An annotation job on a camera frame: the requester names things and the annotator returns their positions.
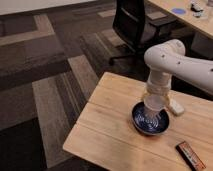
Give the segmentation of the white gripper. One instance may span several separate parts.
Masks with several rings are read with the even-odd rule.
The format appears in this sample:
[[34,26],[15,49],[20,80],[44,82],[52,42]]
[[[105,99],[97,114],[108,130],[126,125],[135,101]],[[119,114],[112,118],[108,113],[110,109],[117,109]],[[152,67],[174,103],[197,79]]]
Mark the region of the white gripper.
[[172,76],[168,73],[151,70],[146,82],[147,91],[144,90],[141,101],[144,103],[144,100],[149,96],[149,93],[163,96],[165,108],[169,110],[170,99],[168,93],[171,90],[171,78]]

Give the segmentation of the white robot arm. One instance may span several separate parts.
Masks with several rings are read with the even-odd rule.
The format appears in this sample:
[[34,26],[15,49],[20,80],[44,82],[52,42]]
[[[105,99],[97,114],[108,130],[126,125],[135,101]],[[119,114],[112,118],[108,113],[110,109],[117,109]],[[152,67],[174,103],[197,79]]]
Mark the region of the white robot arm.
[[213,61],[187,57],[185,51],[180,40],[172,39],[148,48],[144,54],[150,69],[146,90],[160,97],[164,106],[169,103],[172,76],[213,95]]

